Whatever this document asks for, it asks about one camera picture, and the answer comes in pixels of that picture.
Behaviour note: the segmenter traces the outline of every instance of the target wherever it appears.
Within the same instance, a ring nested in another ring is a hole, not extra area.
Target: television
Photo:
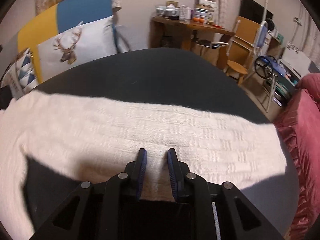
[[[262,22],[263,11],[264,7],[254,0],[241,0],[239,16],[260,24]],[[273,14],[269,11],[267,11],[267,18],[273,18]]]

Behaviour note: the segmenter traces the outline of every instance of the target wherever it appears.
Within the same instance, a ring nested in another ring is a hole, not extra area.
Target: deer head
[[[59,38],[57,37],[56,38],[56,42],[57,44],[54,44],[54,47],[56,47],[56,49],[61,49],[62,51],[62,57],[60,59],[61,62],[65,62],[65,61],[68,61],[68,64],[71,65],[73,62],[76,61],[77,57],[76,57],[76,54],[75,54],[75,49],[76,49],[76,43],[79,41],[80,37],[81,37],[81,34],[82,34],[82,29],[79,29],[78,32],[73,32],[72,35],[72,44],[69,48],[64,48],[62,45],[61,45],[61,38],[62,36]]]

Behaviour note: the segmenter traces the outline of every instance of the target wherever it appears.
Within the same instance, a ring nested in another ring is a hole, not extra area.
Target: wooden desk
[[[153,17],[151,19],[151,28],[150,28],[150,47],[158,48],[161,44],[161,38],[165,32],[165,25],[176,26],[182,31],[182,43],[181,49],[191,50],[195,46],[195,40],[197,31],[211,32],[211,33],[220,33],[223,34],[220,41],[229,42],[230,38],[235,35],[234,32],[227,29],[221,29],[214,27],[206,23],[196,23],[192,20],[189,21],[180,21],[180,20],[170,20],[163,17]],[[228,57],[226,57],[228,47],[223,47],[220,49],[219,59],[217,62],[217,67],[223,69],[226,64]]]

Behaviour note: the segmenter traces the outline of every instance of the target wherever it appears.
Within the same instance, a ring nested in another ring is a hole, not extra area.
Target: wooden stool
[[[238,86],[241,86],[244,75],[248,74],[247,69],[244,66],[240,65],[239,63],[236,63],[231,60],[227,61],[227,65],[228,65],[227,72],[226,72],[227,77],[230,76],[230,72],[229,72],[230,70],[236,71],[237,73],[239,73]]]

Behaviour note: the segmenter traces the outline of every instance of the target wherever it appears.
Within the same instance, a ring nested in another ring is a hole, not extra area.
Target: metal screw
[[[225,182],[223,183],[223,186],[226,188],[226,189],[232,189],[233,187],[233,184],[231,182]]]
[[[88,187],[90,187],[90,185],[91,185],[91,183],[88,182],[88,181],[84,181],[84,182],[81,183],[81,187],[82,188],[88,188]]]
[[[125,179],[128,177],[128,174],[126,174],[125,172],[121,172],[118,174],[119,179]]]
[[[196,174],[194,174],[194,173],[192,173],[192,172],[189,172],[188,174],[187,174],[187,178],[188,179],[195,179],[196,178]]]

